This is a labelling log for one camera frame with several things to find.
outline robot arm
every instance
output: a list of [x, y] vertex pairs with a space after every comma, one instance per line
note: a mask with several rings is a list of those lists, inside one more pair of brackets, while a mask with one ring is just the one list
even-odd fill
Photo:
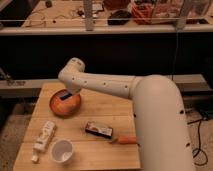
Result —
[[84, 68], [72, 58], [59, 79], [72, 94], [86, 88], [133, 100], [144, 171], [195, 171], [182, 97], [170, 79], [87, 74]]
[[66, 88], [76, 94], [81, 88], [95, 90], [130, 99], [134, 86], [142, 77], [101, 75], [83, 73], [84, 63], [78, 58], [72, 58], [59, 73], [59, 79]]

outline paper cup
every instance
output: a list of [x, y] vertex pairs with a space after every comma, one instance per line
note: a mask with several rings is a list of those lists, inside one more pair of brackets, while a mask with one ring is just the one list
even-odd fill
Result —
[[73, 155], [73, 145], [69, 140], [59, 140], [52, 147], [52, 159], [59, 164], [67, 164]]

